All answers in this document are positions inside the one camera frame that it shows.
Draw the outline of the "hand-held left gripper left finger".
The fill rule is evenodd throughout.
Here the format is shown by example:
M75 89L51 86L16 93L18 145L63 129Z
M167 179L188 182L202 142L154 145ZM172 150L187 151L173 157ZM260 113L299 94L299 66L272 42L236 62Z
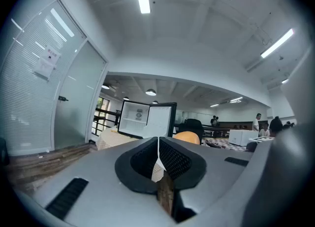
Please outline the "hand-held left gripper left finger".
M148 141L140 139L85 155L49 179L33 200L46 208L72 179L82 178L88 181L87 186L66 215L66 223L76 227L174 226L156 195L131 191L115 172L121 154Z

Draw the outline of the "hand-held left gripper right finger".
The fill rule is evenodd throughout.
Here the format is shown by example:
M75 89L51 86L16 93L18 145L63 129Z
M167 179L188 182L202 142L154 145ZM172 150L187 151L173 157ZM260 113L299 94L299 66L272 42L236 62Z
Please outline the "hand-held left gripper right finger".
M180 223L215 203L248 165L252 153L159 138L159 159L172 182L172 218Z

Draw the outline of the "yellow round food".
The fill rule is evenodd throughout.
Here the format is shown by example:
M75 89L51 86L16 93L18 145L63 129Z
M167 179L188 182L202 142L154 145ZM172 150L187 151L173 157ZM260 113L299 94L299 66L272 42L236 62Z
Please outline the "yellow round food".
M198 144L198 145L200 144L200 139L199 139L198 135L194 132L191 132L191 131L183 131L183 132L177 133L173 137L175 139L189 142L192 144Z

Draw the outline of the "red checked cloth table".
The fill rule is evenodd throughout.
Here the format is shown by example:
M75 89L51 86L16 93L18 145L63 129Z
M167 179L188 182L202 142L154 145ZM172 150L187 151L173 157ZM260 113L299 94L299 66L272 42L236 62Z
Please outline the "red checked cloth table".
M234 145L228 142L227 138L205 138L204 143L209 147L219 147L226 150L245 151L246 146Z

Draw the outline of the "beige checked cloth table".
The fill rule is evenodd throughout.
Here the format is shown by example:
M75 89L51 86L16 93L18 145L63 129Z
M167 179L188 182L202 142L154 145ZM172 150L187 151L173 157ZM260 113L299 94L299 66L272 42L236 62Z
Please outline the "beige checked cloth table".
M137 138L120 134L118 133L117 127L112 127L101 132L98 140L96 141L96 147L98 150L104 150L135 140L137 140Z

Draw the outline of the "white box appliance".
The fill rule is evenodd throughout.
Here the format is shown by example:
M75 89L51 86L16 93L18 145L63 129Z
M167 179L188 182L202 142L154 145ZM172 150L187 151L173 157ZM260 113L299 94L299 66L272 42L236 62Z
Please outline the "white box appliance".
M258 137L258 131L253 130L230 130L228 143L237 146L246 146L250 139Z

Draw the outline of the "black office chair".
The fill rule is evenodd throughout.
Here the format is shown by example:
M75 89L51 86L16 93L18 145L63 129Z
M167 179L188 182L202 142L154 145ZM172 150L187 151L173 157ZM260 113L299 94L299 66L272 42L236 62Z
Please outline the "black office chair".
M197 119L187 119L178 126L178 133L190 131L195 133L199 138L199 144L202 145L204 128L202 123Z

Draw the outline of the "white patterned board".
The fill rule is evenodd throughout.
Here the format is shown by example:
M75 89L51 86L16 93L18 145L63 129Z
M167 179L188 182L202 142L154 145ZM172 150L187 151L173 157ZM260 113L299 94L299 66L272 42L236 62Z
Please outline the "white patterned board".
M268 136L264 136L264 137L257 137L257 138L249 138L249 142L265 142L265 141L270 141L273 140L274 137L268 137Z

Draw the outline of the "black metal railing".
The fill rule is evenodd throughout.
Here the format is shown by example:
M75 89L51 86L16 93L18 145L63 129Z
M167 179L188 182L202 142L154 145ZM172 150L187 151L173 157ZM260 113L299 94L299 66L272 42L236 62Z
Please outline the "black metal railing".
M117 128L120 123L120 118L120 110L113 112L96 108L92 122L92 134L100 136L100 134L107 128Z

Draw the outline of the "frosted glass door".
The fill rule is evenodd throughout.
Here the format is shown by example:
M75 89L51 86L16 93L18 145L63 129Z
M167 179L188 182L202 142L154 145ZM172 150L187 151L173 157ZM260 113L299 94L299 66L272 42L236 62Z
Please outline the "frosted glass door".
M85 41L66 74L57 102L54 122L54 147L62 149L84 144L92 115L91 106L106 66L106 61L89 41Z

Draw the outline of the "white paper notice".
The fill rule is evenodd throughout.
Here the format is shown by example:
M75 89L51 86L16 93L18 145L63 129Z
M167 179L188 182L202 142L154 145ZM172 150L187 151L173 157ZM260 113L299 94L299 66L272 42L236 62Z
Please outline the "white paper notice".
M48 44L39 56L33 73L49 80L53 70L57 67L60 56L61 53Z

